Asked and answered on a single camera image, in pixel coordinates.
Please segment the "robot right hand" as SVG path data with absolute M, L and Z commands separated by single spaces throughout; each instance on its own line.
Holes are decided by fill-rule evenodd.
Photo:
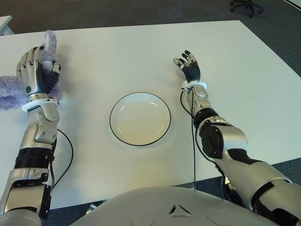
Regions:
M 182 71 L 186 81 L 199 81 L 201 77 L 201 71 L 199 65 L 192 53 L 185 50 L 182 53 L 183 58 L 174 58 L 173 63 Z

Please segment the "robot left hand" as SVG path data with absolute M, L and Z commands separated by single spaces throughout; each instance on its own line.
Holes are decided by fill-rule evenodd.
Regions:
M 21 92 L 26 96 L 49 94 L 59 80 L 61 65 L 52 61 L 52 70 L 46 73 L 41 61 L 43 46 L 33 47 L 17 64 L 16 77 Z

